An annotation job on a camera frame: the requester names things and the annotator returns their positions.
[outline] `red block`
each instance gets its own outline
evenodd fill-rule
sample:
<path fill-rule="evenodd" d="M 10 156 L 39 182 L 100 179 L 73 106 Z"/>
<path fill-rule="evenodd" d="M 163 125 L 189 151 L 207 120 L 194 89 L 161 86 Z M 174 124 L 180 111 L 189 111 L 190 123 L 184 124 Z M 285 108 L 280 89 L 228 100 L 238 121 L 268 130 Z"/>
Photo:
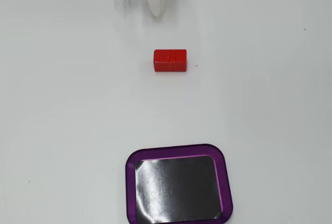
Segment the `red block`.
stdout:
<path fill-rule="evenodd" d="M 187 71 L 187 50 L 156 49 L 154 66 L 156 72 L 185 72 Z"/>

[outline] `dark reflective surface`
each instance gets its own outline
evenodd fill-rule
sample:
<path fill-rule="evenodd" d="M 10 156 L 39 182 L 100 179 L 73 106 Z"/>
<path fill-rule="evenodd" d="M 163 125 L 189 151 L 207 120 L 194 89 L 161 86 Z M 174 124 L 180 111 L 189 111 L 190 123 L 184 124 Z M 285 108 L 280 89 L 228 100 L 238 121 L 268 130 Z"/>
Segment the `dark reflective surface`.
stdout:
<path fill-rule="evenodd" d="M 139 224 L 217 219 L 222 214 L 209 156 L 141 161 L 135 180 Z"/>

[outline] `textured surface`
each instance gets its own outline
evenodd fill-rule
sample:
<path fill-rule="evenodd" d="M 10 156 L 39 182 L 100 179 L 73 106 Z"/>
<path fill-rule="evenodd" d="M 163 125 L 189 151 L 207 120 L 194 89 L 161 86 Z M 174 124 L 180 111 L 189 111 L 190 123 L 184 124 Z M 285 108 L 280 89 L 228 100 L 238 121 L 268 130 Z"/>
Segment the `textured surface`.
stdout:
<path fill-rule="evenodd" d="M 187 50 L 155 50 L 154 67 L 156 72 L 187 71 Z"/>
<path fill-rule="evenodd" d="M 142 161 L 135 166 L 139 224 L 217 219 L 222 214 L 209 156 Z"/>

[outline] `purple tray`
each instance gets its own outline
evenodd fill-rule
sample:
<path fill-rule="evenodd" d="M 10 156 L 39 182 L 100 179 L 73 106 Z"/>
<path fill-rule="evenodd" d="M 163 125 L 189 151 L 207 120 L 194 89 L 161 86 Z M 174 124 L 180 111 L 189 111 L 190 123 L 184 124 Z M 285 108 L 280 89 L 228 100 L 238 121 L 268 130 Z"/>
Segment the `purple tray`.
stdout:
<path fill-rule="evenodd" d="M 136 182 L 135 165 L 140 161 L 164 160 L 178 158 L 194 158 L 210 156 L 215 166 L 215 174 L 219 191 L 221 216 L 217 219 L 192 220 L 191 224 L 222 224 L 231 216 L 233 211 L 232 197 L 228 182 L 225 158 L 222 152 L 213 145 L 191 145 L 156 149 L 144 149 L 134 152 L 126 162 L 126 191 L 127 191 L 127 217 L 130 224 L 139 224 L 136 209 Z M 188 224 L 188 221 L 177 222 Z"/>

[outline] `white table surface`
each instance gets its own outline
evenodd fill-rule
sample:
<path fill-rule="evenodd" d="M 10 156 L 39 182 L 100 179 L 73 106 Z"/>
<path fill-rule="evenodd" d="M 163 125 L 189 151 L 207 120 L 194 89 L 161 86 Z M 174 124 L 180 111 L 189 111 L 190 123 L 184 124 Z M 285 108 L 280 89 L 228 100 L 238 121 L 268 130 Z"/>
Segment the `white table surface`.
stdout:
<path fill-rule="evenodd" d="M 127 224 L 128 156 L 199 143 L 230 224 L 329 223 L 331 41 L 332 0 L 0 0 L 0 223 Z"/>

